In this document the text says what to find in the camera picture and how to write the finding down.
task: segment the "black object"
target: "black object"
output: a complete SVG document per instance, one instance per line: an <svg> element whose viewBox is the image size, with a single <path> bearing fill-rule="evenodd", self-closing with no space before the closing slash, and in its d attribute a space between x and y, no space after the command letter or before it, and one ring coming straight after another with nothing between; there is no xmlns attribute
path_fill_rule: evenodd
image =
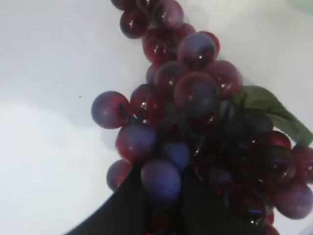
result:
<svg viewBox="0 0 313 235"><path fill-rule="evenodd" d="M112 197L67 235L144 235L146 196L134 167Z"/></svg>

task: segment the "glossy grape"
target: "glossy grape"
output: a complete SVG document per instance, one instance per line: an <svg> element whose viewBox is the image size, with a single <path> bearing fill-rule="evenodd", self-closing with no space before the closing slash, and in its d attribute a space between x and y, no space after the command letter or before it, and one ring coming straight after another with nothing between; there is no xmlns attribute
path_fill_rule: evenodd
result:
<svg viewBox="0 0 313 235"><path fill-rule="evenodd" d="M153 28L142 37L143 51L151 63L162 64L176 60L177 49L172 32L164 28Z"/></svg>
<svg viewBox="0 0 313 235"><path fill-rule="evenodd" d="M159 119L164 116L165 102L154 85L140 85L131 95L131 107L138 118Z"/></svg>
<svg viewBox="0 0 313 235"><path fill-rule="evenodd" d="M303 219L313 207L313 193L304 183L291 182L277 188L272 201L278 211L290 219Z"/></svg>
<svg viewBox="0 0 313 235"><path fill-rule="evenodd" d="M152 11L152 21L156 26L178 29L183 19L182 7L175 0L160 0Z"/></svg>
<svg viewBox="0 0 313 235"><path fill-rule="evenodd" d="M221 50L221 44L220 44L219 39L211 32L200 31L199 33L202 33L206 36L209 36L213 40L215 47L216 47L215 56L214 56L214 58L216 59L220 53L220 50Z"/></svg>
<svg viewBox="0 0 313 235"><path fill-rule="evenodd" d="M107 184L112 191L115 191L126 179L131 171L132 165L124 160L113 163L107 172Z"/></svg>
<svg viewBox="0 0 313 235"><path fill-rule="evenodd" d="M148 26L148 17L137 9L127 10L121 16L120 28L128 38L140 38L147 31Z"/></svg>
<svg viewBox="0 0 313 235"><path fill-rule="evenodd" d="M158 207L172 206L180 195L180 174L168 160L148 161L142 167L141 180L150 199Z"/></svg>
<svg viewBox="0 0 313 235"><path fill-rule="evenodd" d="M218 103L218 90L210 76L192 72L174 89L175 106L190 118L210 115Z"/></svg>
<svg viewBox="0 0 313 235"><path fill-rule="evenodd" d="M188 73L186 66L178 61L167 62L155 74L154 84L164 99L171 101L177 82Z"/></svg>
<svg viewBox="0 0 313 235"><path fill-rule="evenodd" d="M177 39L179 41L181 41L182 39L184 39L189 34L192 34L195 32L196 32L196 30L192 25L187 24L187 23L183 23L180 28L175 30L174 34L177 37Z"/></svg>
<svg viewBox="0 0 313 235"><path fill-rule="evenodd" d="M135 0L111 0L113 5L119 10L130 10L136 5Z"/></svg>
<svg viewBox="0 0 313 235"><path fill-rule="evenodd" d="M156 71L160 68L160 64L151 64L146 73L146 81L148 84L154 83Z"/></svg>
<svg viewBox="0 0 313 235"><path fill-rule="evenodd" d="M116 148L125 161L138 163L150 157L156 141L154 128L144 124L130 124L118 133Z"/></svg>
<svg viewBox="0 0 313 235"><path fill-rule="evenodd" d="M146 15L150 15L159 0L136 0L137 7Z"/></svg>
<svg viewBox="0 0 313 235"><path fill-rule="evenodd" d="M201 70L214 60L216 47L209 36L192 33L180 42L177 53L181 63L194 70Z"/></svg>
<svg viewBox="0 0 313 235"><path fill-rule="evenodd" d="M118 92L104 92L92 104L91 115L95 123L106 129L115 129L128 121L131 106L127 98Z"/></svg>
<svg viewBox="0 0 313 235"><path fill-rule="evenodd" d="M264 149L257 164L264 179L278 184L290 181L296 173L290 151L278 146Z"/></svg>
<svg viewBox="0 0 313 235"><path fill-rule="evenodd" d="M313 149L297 147L292 151L297 168L297 177L307 184L313 184Z"/></svg>
<svg viewBox="0 0 313 235"><path fill-rule="evenodd" d="M162 155L177 167L179 171L187 168L190 161L190 151L183 142L166 142L161 147Z"/></svg>
<svg viewBox="0 0 313 235"><path fill-rule="evenodd" d="M216 82L220 90L220 99L228 99L240 91L243 80L237 69L229 62L217 60L204 69Z"/></svg>

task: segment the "white background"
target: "white background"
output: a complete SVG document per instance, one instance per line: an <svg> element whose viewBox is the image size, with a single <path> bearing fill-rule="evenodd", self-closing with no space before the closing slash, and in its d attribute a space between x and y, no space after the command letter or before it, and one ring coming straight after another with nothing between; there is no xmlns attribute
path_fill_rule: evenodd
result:
<svg viewBox="0 0 313 235"><path fill-rule="evenodd" d="M274 92L313 130L312 0L180 0L221 57ZM141 41L110 0L0 0L0 234L61 235L111 194L117 131L90 118L106 90L145 81ZM282 235L313 221L276 217Z"/></svg>

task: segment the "purple grape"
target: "purple grape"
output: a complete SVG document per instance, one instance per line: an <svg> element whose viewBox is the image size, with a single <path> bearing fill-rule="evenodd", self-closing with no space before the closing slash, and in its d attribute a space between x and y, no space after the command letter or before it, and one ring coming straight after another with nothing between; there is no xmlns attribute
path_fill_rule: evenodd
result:
<svg viewBox="0 0 313 235"><path fill-rule="evenodd" d="M116 148L125 161L134 164L150 157L156 141L154 128L144 124L131 124L118 133Z"/></svg>
<svg viewBox="0 0 313 235"><path fill-rule="evenodd" d="M312 211L313 193L305 183L291 182L276 189L272 201L284 216L303 219Z"/></svg>
<svg viewBox="0 0 313 235"><path fill-rule="evenodd" d="M147 162L141 170L143 187L157 207L173 206L179 198L181 179L177 168L165 159Z"/></svg>
<svg viewBox="0 0 313 235"><path fill-rule="evenodd" d="M174 104L190 118L206 117L217 107L218 90L209 75L192 72L176 84Z"/></svg>
<svg viewBox="0 0 313 235"><path fill-rule="evenodd" d="M128 173L131 171L132 165L128 164L124 160L118 160L113 163L107 172L107 184L112 191L124 182Z"/></svg>
<svg viewBox="0 0 313 235"><path fill-rule="evenodd" d="M183 142L166 142L161 147L162 154L172 162L179 171L183 171L189 164L190 151Z"/></svg>
<svg viewBox="0 0 313 235"><path fill-rule="evenodd" d="M104 92L92 104L91 115L95 123L106 129L125 125L131 106L125 96L118 92Z"/></svg>

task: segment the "red grape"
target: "red grape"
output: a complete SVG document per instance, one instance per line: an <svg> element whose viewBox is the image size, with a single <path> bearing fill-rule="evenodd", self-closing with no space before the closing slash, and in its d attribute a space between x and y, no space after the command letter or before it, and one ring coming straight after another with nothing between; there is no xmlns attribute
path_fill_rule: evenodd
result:
<svg viewBox="0 0 313 235"><path fill-rule="evenodd" d="M216 47L213 40L202 33L192 33L178 46L178 59L194 70L203 69L214 60Z"/></svg>
<svg viewBox="0 0 313 235"><path fill-rule="evenodd" d="M303 219L312 211L313 193L305 183L290 182L276 189L272 201L284 216Z"/></svg>
<svg viewBox="0 0 313 235"><path fill-rule="evenodd" d="M148 17L137 9L127 10L120 20L120 27L128 38L140 38L147 31L149 26Z"/></svg>
<svg viewBox="0 0 313 235"><path fill-rule="evenodd" d="M165 113L165 102L151 84L140 85L134 90L131 106L136 116L144 120L159 119Z"/></svg>
<svg viewBox="0 0 313 235"><path fill-rule="evenodd" d="M160 0L152 11L152 21L157 26L169 29L181 27L184 13L181 5L175 0Z"/></svg>
<svg viewBox="0 0 313 235"><path fill-rule="evenodd" d="M187 35L195 33L195 28L187 23L183 23L180 28L176 29L174 34L178 38L178 40L184 39Z"/></svg>
<svg viewBox="0 0 313 235"><path fill-rule="evenodd" d="M220 44L219 39L211 32L200 31L199 33L203 33L206 36L209 36L213 40L213 42L215 43L216 52L215 52L215 56L214 57L216 59L218 57L219 53L220 53L220 50L221 50L221 44Z"/></svg>
<svg viewBox="0 0 313 235"><path fill-rule="evenodd" d="M188 117L203 118L216 109L218 90L210 76L192 72L176 84L174 103Z"/></svg>
<svg viewBox="0 0 313 235"><path fill-rule="evenodd" d="M217 60L204 69L216 82L220 90L220 99L228 99L237 94L243 85L243 80L237 69L229 62Z"/></svg>
<svg viewBox="0 0 313 235"><path fill-rule="evenodd" d="M162 64L176 60L176 43L172 32L163 28L153 28L142 37L145 56L151 63Z"/></svg>
<svg viewBox="0 0 313 235"><path fill-rule="evenodd" d="M278 146L265 148L257 159L261 177L274 183L286 183L296 173L290 151Z"/></svg>
<svg viewBox="0 0 313 235"><path fill-rule="evenodd" d="M133 9L136 5L135 0L111 0L113 5L119 10Z"/></svg>
<svg viewBox="0 0 313 235"><path fill-rule="evenodd" d="M307 184L313 184L313 149L297 147L292 150L297 168L297 177Z"/></svg>
<svg viewBox="0 0 313 235"><path fill-rule="evenodd" d="M132 165L124 160L113 163L107 172L107 184L112 191L115 191L126 179L131 171Z"/></svg>
<svg viewBox="0 0 313 235"><path fill-rule="evenodd" d="M167 160L148 161L141 170L142 185L156 206L164 208L176 203L181 189L180 174Z"/></svg>
<svg viewBox="0 0 313 235"><path fill-rule="evenodd" d="M144 124L123 127L116 139L119 154L129 163L142 162L150 157L157 141L156 131Z"/></svg>
<svg viewBox="0 0 313 235"><path fill-rule="evenodd" d="M118 92L104 92L92 104L91 115L101 127L115 129L128 121L131 106L125 96Z"/></svg>
<svg viewBox="0 0 313 235"><path fill-rule="evenodd" d="M188 69L177 61L167 62L155 74L154 84L164 99L171 101L177 82L188 73Z"/></svg>

